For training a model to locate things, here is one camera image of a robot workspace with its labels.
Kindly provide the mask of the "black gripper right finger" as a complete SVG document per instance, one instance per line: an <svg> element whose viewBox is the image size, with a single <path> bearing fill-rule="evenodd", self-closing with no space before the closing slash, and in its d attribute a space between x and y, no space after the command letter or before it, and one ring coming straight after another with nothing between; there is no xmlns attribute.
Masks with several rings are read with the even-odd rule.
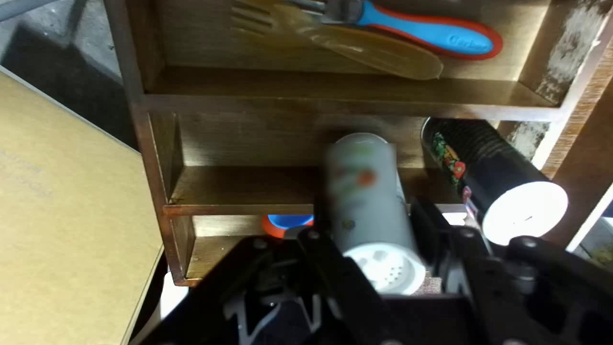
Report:
<svg viewBox="0 0 613 345"><path fill-rule="evenodd" d="M416 197L417 251L442 291L463 297L488 345L613 345L613 275L546 239L498 249Z"/></svg>

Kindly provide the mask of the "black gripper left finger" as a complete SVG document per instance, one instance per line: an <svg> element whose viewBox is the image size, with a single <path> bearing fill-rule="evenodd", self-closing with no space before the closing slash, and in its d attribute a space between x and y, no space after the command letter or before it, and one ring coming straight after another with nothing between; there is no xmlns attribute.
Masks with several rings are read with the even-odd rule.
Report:
<svg viewBox="0 0 613 345"><path fill-rule="evenodd" d="M312 270L318 251L339 254L316 229L247 237L130 345L356 345Z"/></svg>

